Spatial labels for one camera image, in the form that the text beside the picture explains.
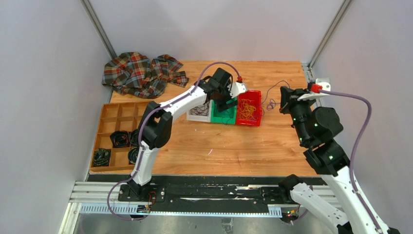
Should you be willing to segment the plaid cloth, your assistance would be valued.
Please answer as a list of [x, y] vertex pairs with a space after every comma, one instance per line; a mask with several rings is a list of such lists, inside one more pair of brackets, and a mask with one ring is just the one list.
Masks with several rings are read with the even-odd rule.
[[168, 54], [149, 59], [138, 52], [126, 52], [105, 64], [101, 83], [123, 96], [155, 99], [168, 84], [186, 87], [189, 78], [180, 70], [182, 66]]

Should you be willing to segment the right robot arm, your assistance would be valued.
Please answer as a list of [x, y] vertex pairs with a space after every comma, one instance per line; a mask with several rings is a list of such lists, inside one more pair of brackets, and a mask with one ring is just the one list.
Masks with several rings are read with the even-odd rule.
[[297, 203], [317, 217], [335, 234], [396, 234], [377, 214], [359, 187], [354, 174], [354, 155], [347, 156], [335, 141], [343, 126], [335, 109], [317, 107], [316, 99], [330, 95], [329, 84], [312, 84], [308, 89], [280, 88], [280, 112], [290, 115], [304, 156], [311, 168], [327, 183], [340, 204], [336, 208], [296, 175], [279, 183], [284, 203]]

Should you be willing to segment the aluminium frame post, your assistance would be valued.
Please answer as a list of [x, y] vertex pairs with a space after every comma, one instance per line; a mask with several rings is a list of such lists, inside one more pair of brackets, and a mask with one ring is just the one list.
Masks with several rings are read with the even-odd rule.
[[106, 48], [110, 58], [115, 58], [117, 57], [117, 53], [115, 52], [109, 37], [107, 36], [104, 27], [102, 23], [99, 20], [99, 17], [92, 5], [92, 2], [90, 0], [80, 0], [85, 12], [87, 13], [91, 23], [93, 24], [95, 30], [97, 31], [104, 47]]
[[313, 69], [316, 65], [318, 59], [320, 58], [322, 52], [324, 51], [325, 47], [327, 46], [330, 38], [333, 36], [334, 32], [336, 31], [337, 27], [339, 26], [340, 22], [344, 18], [346, 12], [348, 11], [349, 7], [353, 3], [352, 0], [343, 0], [341, 2], [340, 7], [338, 8], [333, 20], [329, 24], [326, 32], [324, 33], [320, 43], [318, 44], [314, 54], [312, 55], [310, 61], [308, 62], [309, 70]]

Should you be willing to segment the green plastic bin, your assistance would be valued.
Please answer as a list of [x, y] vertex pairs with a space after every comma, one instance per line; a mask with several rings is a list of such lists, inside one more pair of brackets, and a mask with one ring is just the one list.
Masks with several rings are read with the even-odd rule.
[[236, 122], [237, 106], [224, 112], [218, 112], [215, 103], [211, 102], [211, 122], [224, 125], [234, 125]]

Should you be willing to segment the wooden compartment tray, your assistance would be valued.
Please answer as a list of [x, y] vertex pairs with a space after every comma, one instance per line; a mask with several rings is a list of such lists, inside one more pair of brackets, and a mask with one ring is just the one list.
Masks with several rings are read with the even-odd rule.
[[[116, 131], [132, 132], [137, 129], [147, 104], [147, 102], [125, 102], [102, 106], [90, 160], [91, 174], [131, 172], [134, 168], [134, 164], [128, 160], [131, 146], [114, 148], [110, 135]], [[99, 149], [109, 151], [109, 157], [97, 165], [95, 161]]]

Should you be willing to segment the red plastic bin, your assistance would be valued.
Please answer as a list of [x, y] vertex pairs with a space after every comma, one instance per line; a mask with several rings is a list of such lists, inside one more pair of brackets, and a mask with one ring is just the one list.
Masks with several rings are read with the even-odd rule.
[[248, 90], [238, 96], [236, 125], [259, 127], [262, 120], [262, 95], [258, 90]]

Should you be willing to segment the right aluminium frame post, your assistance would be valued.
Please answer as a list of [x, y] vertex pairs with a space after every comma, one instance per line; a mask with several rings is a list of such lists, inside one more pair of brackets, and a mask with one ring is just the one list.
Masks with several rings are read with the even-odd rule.
[[318, 44], [314, 54], [312, 55], [310, 61], [308, 62], [309, 70], [313, 69], [316, 65], [318, 59], [320, 58], [322, 52], [324, 51], [325, 47], [327, 46], [330, 38], [333, 36], [334, 32], [336, 31], [337, 27], [339, 26], [340, 22], [344, 18], [346, 12], [348, 11], [349, 7], [353, 3], [352, 0], [343, 0], [341, 2], [340, 7], [338, 8], [333, 20], [329, 24], [326, 32], [324, 33], [320, 43]]

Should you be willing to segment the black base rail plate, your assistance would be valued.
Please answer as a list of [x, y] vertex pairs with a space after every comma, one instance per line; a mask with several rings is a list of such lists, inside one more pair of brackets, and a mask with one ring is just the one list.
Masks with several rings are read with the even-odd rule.
[[117, 183], [110, 202], [135, 202], [141, 210], [199, 214], [260, 214], [270, 206], [295, 209], [299, 205], [279, 188], [282, 177], [155, 175], [142, 189], [127, 175], [91, 175], [88, 182]]

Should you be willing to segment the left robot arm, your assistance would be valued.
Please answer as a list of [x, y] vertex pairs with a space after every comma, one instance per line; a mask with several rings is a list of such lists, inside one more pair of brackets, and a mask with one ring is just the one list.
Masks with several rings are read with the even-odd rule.
[[234, 100], [247, 91], [241, 77], [233, 76], [218, 68], [212, 76], [199, 79], [185, 92], [168, 101], [151, 101], [138, 126], [138, 156], [127, 184], [131, 196], [144, 201], [149, 196], [149, 184], [156, 157], [171, 137], [172, 125], [177, 118], [191, 109], [213, 101], [222, 112], [237, 105]]

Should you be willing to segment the white plastic bin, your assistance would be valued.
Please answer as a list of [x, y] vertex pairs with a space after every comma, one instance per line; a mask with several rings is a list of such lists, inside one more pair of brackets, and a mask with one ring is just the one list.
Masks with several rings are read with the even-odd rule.
[[187, 112], [188, 121], [211, 122], [211, 102], [198, 105]]

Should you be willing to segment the left aluminium frame post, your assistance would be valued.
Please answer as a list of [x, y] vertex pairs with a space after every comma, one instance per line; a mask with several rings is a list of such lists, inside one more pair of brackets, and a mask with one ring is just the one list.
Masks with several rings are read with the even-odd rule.
[[95, 30], [97, 31], [104, 47], [106, 48], [110, 58], [115, 58], [117, 57], [117, 53], [115, 52], [109, 37], [107, 36], [104, 27], [102, 23], [99, 20], [99, 17], [92, 5], [92, 2], [90, 0], [80, 0], [85, 12], [87, 13], [91, 23], [93, 24]]

